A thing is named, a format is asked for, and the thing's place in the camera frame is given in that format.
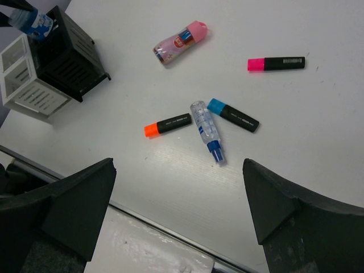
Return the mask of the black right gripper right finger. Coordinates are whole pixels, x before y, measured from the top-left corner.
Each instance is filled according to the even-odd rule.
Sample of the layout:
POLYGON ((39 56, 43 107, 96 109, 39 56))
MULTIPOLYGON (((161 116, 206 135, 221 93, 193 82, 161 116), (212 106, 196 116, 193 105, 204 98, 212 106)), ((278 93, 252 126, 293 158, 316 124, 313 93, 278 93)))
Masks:
POLYGON ((270 272, 363 272, 363 208, 245 159, 243 178, 270 272))

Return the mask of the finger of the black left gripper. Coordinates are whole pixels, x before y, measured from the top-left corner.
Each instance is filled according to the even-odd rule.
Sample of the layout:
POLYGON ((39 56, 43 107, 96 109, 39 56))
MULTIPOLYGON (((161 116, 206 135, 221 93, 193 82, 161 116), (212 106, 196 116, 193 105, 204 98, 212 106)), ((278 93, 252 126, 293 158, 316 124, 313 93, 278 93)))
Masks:
MULTIPOLYGON (((0 3, 2 6, 12 7, 18 10, 24 10, 29 12, 34 11, 34 7, 26 0, 0 0, 0 3)), ((0 12, 0 14, 1 27, 11 27, 11 25, 8 23, 9 17, 2 12, 0 12)))

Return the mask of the pink capped crayon tube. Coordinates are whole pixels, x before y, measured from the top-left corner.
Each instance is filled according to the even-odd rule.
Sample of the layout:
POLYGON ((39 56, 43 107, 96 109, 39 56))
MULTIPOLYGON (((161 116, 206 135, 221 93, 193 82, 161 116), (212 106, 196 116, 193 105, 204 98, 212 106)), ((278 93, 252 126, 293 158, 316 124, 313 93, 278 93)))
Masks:
POLYGON ((159 42, 153 52, 163 65, 167 65, 188 48, 205 39, 207 34, 208 26, 196 20, 179 33, 159 42))

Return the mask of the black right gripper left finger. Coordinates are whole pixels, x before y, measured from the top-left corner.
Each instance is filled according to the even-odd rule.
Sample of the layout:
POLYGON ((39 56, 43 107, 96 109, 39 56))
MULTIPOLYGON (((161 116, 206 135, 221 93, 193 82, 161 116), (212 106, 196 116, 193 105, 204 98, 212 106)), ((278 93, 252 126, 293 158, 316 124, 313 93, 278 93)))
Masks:
POLYGON ((1 272, 84 272, 92 260, 117 171, 106 158, 20 192, 1 168, 1 272))

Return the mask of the blue slime jar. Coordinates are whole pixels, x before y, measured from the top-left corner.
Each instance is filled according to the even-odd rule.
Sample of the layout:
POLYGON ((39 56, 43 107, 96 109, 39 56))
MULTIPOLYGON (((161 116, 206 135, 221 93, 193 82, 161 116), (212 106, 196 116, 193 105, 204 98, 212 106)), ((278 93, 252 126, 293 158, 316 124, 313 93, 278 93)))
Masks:
POLYGON ((10 14, 8 23, 30 38, 42 41, 53 29, 54 21, 38 9, 33 11, 15 9, 10 14))

